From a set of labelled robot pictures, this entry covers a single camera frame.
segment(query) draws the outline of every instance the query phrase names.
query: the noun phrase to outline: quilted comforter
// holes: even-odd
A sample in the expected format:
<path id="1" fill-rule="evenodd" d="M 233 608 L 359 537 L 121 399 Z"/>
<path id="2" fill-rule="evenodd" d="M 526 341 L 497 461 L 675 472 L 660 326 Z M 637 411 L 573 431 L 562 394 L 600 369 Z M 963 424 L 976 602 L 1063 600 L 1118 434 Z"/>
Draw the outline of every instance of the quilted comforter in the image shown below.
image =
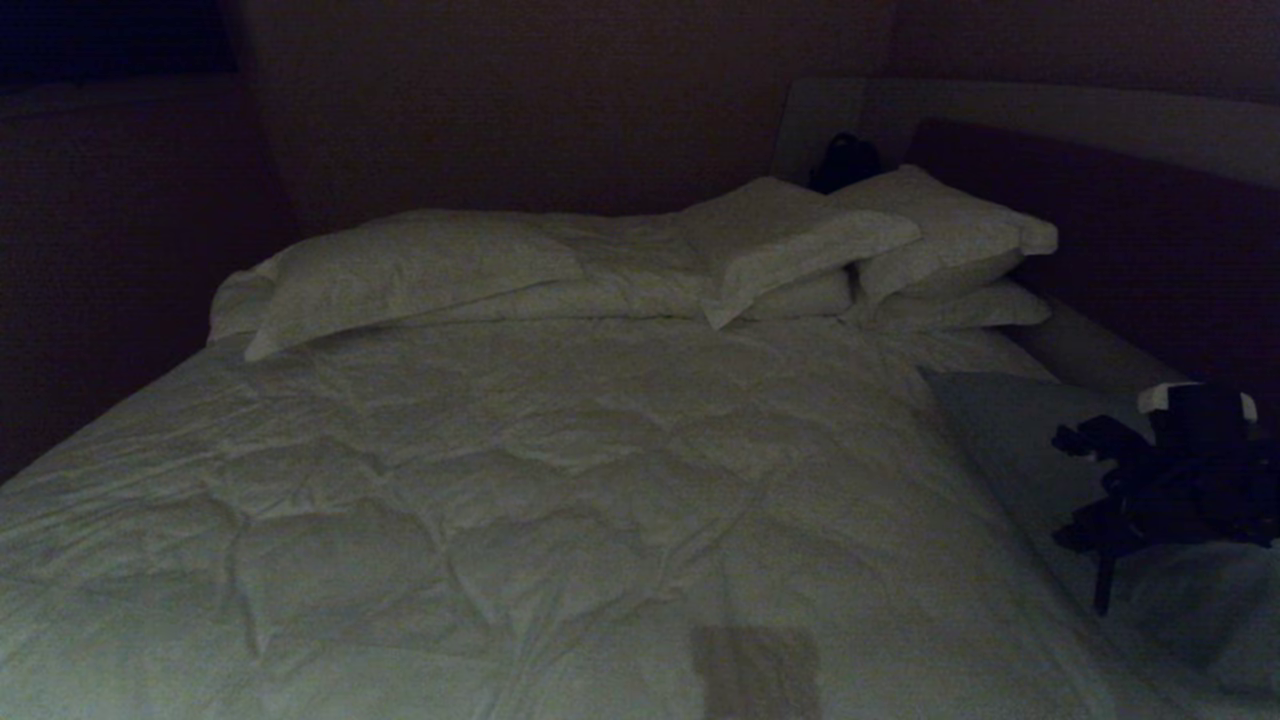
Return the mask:
<path id="1" fill-rule="evenodd" d="M 204 350 L 0 492 L 0 717 L 1178 717 L 835 320 Z"/>

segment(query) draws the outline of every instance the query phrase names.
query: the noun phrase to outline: headboard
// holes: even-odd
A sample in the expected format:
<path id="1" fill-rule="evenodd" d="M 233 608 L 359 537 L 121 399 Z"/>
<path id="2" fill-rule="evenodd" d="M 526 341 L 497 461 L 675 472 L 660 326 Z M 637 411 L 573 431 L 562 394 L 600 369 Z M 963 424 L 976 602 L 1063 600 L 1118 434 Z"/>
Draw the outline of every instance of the headboard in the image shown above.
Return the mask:
<path id="1" fill-rule="evenodd" d="M 929 119 L 906 161 L 1055 223 L 1015 278 L 1280 429 L 1280 191 L 1070 142 Z"/>

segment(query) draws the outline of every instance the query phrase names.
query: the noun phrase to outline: bed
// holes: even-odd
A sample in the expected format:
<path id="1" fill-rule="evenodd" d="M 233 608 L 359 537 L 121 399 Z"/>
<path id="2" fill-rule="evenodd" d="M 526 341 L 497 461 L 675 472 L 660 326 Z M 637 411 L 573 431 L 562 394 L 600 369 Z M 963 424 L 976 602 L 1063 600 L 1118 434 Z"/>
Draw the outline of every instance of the bed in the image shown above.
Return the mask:
<path id="1" fill-rule="evenodd" d="M 1034 208 L 968 182 L 993 137 L 1044 147 L 941 123 L 911 161 Z M 0 717 L 1274 712 L 1117 648 L 931 388 L 1055 380 L 992 327 L 1047 316 L 1001 275 L 1053 261 L 1044 220 L 1071 259 L 1061 209 L 1001 209 L 997 261 L 895 300 L 928 213 L 780 184 L 407 213 L 230 278 L 205 350 L 0 489 Z"/>

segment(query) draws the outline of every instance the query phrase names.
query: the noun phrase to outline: white pillow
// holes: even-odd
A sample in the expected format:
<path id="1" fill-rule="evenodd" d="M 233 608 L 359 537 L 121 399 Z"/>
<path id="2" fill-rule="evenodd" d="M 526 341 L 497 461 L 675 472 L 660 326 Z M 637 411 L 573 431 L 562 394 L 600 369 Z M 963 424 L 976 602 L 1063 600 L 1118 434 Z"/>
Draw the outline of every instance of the white pillow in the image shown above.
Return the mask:
<path id="1" fill-rule="evenodd" d="M 588 265 L 585 278 L 536 284 L 515 292 L 421 313 L 397 325 L 439 325 L 548 318 L 698 318 L 703 274 Z"/>
<path id="2" fill-rule="evenodd" d="M 673 222 L 710 269 L 714 291 L 703 300 L 703 311 L 714 328 L 771 290 L 920 237 L 906 218 L 842 210 L 823 195 L 773 178 L 694 205 Z"/>
<path id="3" fill-rule="evenodd" d="M 840 315 L 854 304 L 849 273 L 835 270 L 771 290 L 742 313 L 748 320 Z"/>
<path id="4" fill-rule="evenodd" d="M 881 332 L 1036 325 L 1052 315 L 1047 302 L 1009 279 L 951 299 L 895 295 L 873 304 L 864 293 L 859 290 L 854 306 L 840 319 Z"/>
<path id="5" fill-rule="evenodd" d="M 914 165 L 851 184 L 833 195 L 842 208 L 908 217 L 923 237 L 858 264 L 872 304 L 900 292 L 954 297 L 1018 266 L 1027 255 L 1057 250 L 1057 228 L 948 187 Z"/>
<path id="6" fill-rule="evenodd" d="M 275 292 L 274 270 L 268 266 L 274 263 L 271 258 L 251 270 L 232 273 L 218 287 L 209 310 L 210 345 L 233 334 L 255 333 L 262 327 Z"/>
<path id="7" fill-rule="evenodd" d="M 579 278 L 573 251 L 530 223 L 439 213 L 314 237 L 280 252 L 275 292 L 244 359 L 340 331 Z"/>

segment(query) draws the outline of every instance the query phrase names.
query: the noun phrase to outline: gray pillow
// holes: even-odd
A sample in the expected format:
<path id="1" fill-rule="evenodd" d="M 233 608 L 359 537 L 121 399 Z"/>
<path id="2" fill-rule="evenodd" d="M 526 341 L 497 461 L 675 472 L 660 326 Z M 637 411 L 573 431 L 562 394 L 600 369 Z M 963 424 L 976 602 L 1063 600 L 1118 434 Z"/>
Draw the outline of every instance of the gray pillow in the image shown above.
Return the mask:
<path id="1" fill-rule="evenodd" d="M 1000 373 L 922 372 L 992 493 L 1092 612 L 1093 559 L 1051 533 L 1103 497 L 1100 480 L 1114 465 L 1069 457 L 1050 439 L 1057 425 L 1111 415 L 1149 441 L 1135 400 Z M 1280 698 L 1280 551 L 1208 543 L 1123 559 L 1103 626 L 1142 635 L 1225 691 Z"/>

